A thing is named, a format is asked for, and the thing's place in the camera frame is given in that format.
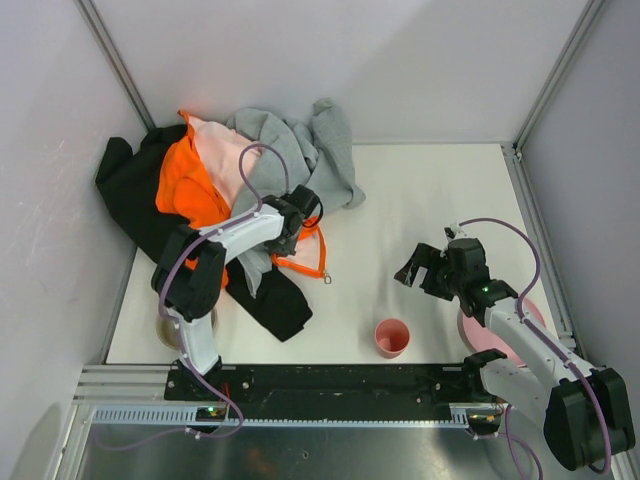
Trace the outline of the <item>orange jacket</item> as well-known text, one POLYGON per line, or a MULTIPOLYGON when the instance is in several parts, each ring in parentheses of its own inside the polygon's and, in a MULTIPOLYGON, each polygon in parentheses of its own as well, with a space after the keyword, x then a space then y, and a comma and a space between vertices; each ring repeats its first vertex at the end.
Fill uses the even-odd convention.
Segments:
MULTIPOLYGON (((196 229, 231 218, 231 207, 245 182, 241 178, 239 157, 252 141, 215 121, 205 121, 184 110, 178 114, 187 126, 185 136, 165 154, 160 170, 156 207, 162 213, 178 214, 196 229)), ((295 245, 295 254, 271 255, 275 267, 322 279, 326 270, 327 248, 318 225, 319 217, 306 223, 295 245)))

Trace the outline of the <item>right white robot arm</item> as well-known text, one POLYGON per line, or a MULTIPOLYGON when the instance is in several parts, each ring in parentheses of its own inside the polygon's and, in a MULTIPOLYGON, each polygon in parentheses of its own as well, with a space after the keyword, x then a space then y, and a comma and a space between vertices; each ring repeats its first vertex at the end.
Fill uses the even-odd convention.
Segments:
POLYGON ((492 278, 481 242, 457 238, 439 250, 416 246, 396 281, 447 301, 492 332, 523 361, 498 350, 467 357, 473 385, 514 406, 539 426, 547 446, 566 469, 610 464, 631 450, 636 436, 624 379, 598 369, 565 347, 535 319, 518 310, 518 294, 492 278))

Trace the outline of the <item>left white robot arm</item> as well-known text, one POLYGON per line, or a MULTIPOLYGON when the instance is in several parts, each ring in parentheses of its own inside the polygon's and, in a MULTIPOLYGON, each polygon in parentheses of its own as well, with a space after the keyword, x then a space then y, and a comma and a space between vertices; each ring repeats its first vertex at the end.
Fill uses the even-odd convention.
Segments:
POLYGON ((220 224, 182 225, 171 234, 151 286, 159 296, 159 315, 178 333, 180 360, 187 368, 204 376, 219 367, 210 312, 227 264, 256 246, 270 255, 294 254, 301 232, 315 225, 313 214, 322 211, 318 195, 299 185, 280 197, 264 197, 254 209, 220 224))

